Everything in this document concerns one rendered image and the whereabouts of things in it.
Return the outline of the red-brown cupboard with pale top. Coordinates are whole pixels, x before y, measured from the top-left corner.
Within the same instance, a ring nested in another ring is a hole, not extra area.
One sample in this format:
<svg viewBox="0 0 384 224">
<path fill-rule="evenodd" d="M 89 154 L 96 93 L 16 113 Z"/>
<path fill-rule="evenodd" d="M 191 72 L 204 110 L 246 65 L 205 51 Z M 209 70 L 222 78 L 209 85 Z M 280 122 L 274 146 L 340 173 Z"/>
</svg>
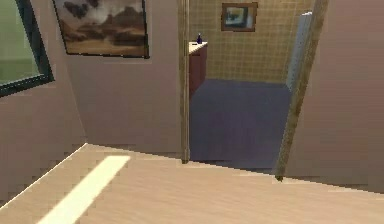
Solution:
<svg viewBox="0 0 384 224">
<path fill-rule="evenodd" d="M 207 49 L 207 42 L 189 43 L 189 98 L 205 81 Z"/>
</svg>

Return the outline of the small brown framed picture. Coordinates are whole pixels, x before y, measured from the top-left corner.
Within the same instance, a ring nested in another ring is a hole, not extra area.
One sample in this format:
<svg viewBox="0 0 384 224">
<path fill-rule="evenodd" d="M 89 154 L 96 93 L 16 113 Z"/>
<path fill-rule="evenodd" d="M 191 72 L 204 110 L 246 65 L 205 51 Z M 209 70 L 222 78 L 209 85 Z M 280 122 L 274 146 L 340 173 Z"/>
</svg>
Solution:
<svg viewBox="0 0 384 224">
<path fill-rule="evenodd" d="M 257 9 L 257 2 L 223 3 L 221 30 L 231 32 L 254 32 Z"/>
</svg>

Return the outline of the pale grey room door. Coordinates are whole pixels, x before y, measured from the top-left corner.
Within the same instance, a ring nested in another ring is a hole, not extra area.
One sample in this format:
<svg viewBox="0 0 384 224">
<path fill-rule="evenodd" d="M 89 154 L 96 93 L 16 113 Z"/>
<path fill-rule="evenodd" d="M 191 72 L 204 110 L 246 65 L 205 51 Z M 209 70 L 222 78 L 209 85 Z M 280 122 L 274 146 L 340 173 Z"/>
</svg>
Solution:
<svg viewBox="0 0 384 224">
<path fill-rule="evenodd" d="M 308 11 L 299 16 L 298 27 L 295 37 L 294 46 L 292 49 L 291 59 L 288 66 L 286 86 L 292 92 L 295 88 L 296 81 L 299 75 L 299 70 L 302 64 L 302 59 L 305 51 L 306 39 L 309 32 L 309 27 L 312 19 L 312 12 Z"/>
</svg>

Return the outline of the brown landscape framed picture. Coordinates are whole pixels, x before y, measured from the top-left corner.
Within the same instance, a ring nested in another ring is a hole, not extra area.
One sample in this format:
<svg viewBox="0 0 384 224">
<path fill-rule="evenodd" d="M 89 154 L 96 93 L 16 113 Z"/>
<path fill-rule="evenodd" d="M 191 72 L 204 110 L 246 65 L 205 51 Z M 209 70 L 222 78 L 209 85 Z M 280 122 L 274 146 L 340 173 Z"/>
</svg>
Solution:
<svg viewBox="0 0 384 224">
<path fill-rule="evenodd" d="M 52 0 L 68 55 L 149 59 L 145 0 Z"/>
</svg>

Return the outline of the black framed window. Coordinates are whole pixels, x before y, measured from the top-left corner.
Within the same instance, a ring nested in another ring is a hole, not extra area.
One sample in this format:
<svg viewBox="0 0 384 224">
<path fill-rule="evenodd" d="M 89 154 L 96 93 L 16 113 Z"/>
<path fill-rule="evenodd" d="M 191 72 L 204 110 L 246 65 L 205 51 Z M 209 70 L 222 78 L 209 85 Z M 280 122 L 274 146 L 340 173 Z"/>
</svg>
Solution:
<svg viewBox="0 0 384 224">
<path fill-rule="evenodd" d="M 53 81 L 31 0 L 0 0 L 0 98 Z"/>
</svg>

